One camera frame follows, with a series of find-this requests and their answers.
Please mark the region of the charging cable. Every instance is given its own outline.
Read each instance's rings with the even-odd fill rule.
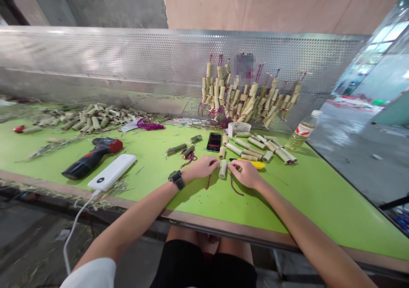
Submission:
[[[74,223],[72,224],[72,229],[68,235],[67,241],[65,241],[64,244],[64,249],[63,249],[63,253],[64,253],[64,261],[65,261],[65,268],[67,270],[67,274],[70,275],[71,274],[71,267],[69,265],[69,260],[68,260],[68,253],[67,253],[67,246],[69,243],[69,240],[71,239],[72,234],[74,233],[74,229],[75,229],[75,225],[78,222],[78,218],[80,217],[80,214],[83,212],[83,210],[85,209],[85,207],[98,195],[101,193],[101,190],[96,190],[91,198],[89,199],[89,201],[87,203],[84,204],[84,206],[80,209],[80,211],[78,211],[77,216],[75,217]]]

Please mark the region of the person's left hand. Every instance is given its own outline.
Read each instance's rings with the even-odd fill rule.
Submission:
[[[182,179],[185,183],[192,179],[209,176],[220,165],[217,157],[205,155],[194,161],[188,168],[182,171]]]

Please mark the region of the phone screen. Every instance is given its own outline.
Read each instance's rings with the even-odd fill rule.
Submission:
[[[211,132],[209,136],[209,141],[207,142],[206,150],[209,152],[220,152],[220,147],[222,145],[222,135],[217,132]]]

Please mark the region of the cordless drill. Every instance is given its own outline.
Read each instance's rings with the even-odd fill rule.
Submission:
[[[95,138],[92,144],[95,145],[92,151],[76,161],[61,174],[68,179],[81,179],[95,169],[104,155],[115,154],[123,147],[122,141],[111,138]]]

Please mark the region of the plywood wall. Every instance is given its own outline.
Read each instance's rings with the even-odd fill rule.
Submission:
[[[371,35],[398,0],[165,0],[170,29]]]

